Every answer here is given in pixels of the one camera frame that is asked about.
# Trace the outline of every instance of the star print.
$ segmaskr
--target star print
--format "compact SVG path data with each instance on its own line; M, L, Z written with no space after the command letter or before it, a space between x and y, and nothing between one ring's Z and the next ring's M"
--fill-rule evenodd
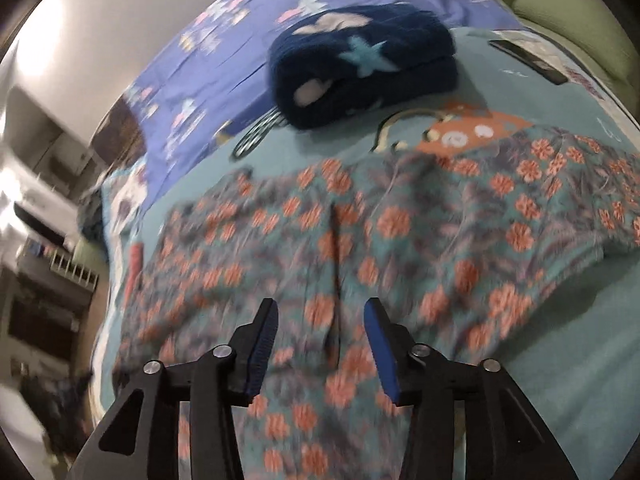
M380 54L386 41L381 41L373 46L359 36L351 36L348 41L351 51L338 54L338 57L357 66L358 77L369 77L376 70L379 72L398 72L400 70Z

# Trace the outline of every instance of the green sofa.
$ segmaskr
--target green sofa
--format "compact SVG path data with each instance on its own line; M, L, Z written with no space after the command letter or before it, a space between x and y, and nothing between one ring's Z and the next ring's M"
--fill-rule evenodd
M524 25L571 52L638 116L640 56L601 0L501 1Z

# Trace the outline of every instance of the purple blanket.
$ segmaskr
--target purple blanket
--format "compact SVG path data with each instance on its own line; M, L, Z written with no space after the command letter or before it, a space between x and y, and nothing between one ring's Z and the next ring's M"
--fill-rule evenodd
M325 9L394 2L432 10L448 27L522 28L495 0L217 0L125 93L148 150L143 210L273 106L264 66L285 28Z

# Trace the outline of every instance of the floral fabric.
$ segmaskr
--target floral fabric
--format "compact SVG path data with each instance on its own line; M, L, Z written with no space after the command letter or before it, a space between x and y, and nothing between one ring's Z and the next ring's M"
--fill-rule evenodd
M230 174L170 214L124 312L116 382L151 358L194 360L275 298L262 392L235 412L245 476L396 478L408 416L380 389L366 299L416 340L477 362L562 280L640 244L638 183L635 155L542 126L452 158Z

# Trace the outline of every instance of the metal screw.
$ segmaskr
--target metal screw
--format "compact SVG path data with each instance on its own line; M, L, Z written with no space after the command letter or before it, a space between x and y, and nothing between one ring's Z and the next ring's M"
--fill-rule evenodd
M162 368L162 365L158 361L149 361L144 368L145 374L157 374Z
M213 349L213 355L216 357L229 357L231 355L231 346L229 345L218 345Z
M500 363L495 359L487 359L484 363L482 363L482 366L487 372L499 372L502 368L500 366Z
M417 344L411 348L411 353L416 357L427 357L431 353L431 348L427 345Z

